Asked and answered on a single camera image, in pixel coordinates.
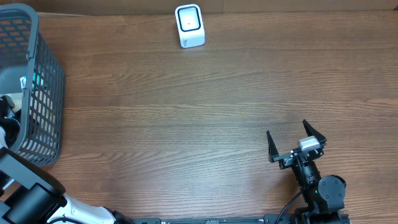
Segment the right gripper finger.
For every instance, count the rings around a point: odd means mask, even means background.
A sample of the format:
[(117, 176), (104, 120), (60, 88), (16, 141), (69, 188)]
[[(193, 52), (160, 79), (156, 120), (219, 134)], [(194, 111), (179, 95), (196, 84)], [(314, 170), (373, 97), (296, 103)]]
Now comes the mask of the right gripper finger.
[(319, 133), (315, 128), (313, 128), (306, 119), (304, 119), (302, 121), (302, 123), (303, 123), (303, 126), (305, 128), (305, 131), (306, 131), (308, 137), (314, 136), (314, 137), (316, 137), (316, 139), (318, 140), (318, 142), (320, 144), (326, 143), (326, 137), (324, 135), (322, 135), (321, 133)]
[(275, 162), (277, 161), (277, 158), (279, 157), (279, 152), (275, 146), (274, 140), (271, 136), (270, 131), (266, 132), (267, 134), (267, 142), (268, 142), (268, 158), (269, 162)]

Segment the teal snack packet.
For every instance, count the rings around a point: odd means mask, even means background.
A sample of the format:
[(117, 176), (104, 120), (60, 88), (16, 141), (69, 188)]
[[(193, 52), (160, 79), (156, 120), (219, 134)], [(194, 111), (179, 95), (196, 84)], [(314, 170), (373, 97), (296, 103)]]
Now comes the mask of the teal snack packet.
[[(33, 74), (32, 81), (33, 81), (32, 88), (34, 90), (38, 90), (39, 87), (42, 87), (45, 90), (47, 89), (47, 86), (45, 85), (44, 81), (41, 79), (41, 77), (38, 74), (36, 74), (36, 73)], [(21, 84), (21, 89), (26, 88), (26, 85), (27, 85), (27, 77), (26, 76), (20, 77), (20, 84)]]

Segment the beige plastic pouch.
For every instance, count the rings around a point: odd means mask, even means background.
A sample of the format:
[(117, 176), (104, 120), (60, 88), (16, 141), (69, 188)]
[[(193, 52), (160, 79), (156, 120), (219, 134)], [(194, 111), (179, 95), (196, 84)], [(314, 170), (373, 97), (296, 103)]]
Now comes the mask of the beige plastic pouch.
[(22, 108), (23, 93), (9, 93), (6, 94), (9, 104), (12, 106), (14, 113), (18, 112)]

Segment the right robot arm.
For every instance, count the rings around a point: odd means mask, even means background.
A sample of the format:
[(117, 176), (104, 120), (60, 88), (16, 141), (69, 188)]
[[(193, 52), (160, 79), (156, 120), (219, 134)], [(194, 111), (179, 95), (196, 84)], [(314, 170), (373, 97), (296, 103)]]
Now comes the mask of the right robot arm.
[(338, 175), (322, 177), (315, 159), (324, 155), (327, 138), (302, 121), (307, 137), (298, 140), (298, 146), (280, 155), (271, 133), (267, 132), (269, 162), (279, 164), (281, 170), (291, 168), (299, 192), (277, 215), (264, 215), (264, 223), (349, 223), (349, 216), (342, 215), (345, 207), (346, 182)]

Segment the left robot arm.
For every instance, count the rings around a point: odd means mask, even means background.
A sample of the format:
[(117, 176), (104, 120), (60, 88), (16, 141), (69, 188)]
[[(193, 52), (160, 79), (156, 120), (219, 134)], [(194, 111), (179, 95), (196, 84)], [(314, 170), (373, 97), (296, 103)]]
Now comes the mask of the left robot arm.
[(1, 202), (1, 223), (132, 223), (116, 210), (94, 207), (66, 194), (64, 186), (41, 168), (8, 148), (20, 124), (1, 97), (1, 194), (13, 183), (19, 188)]

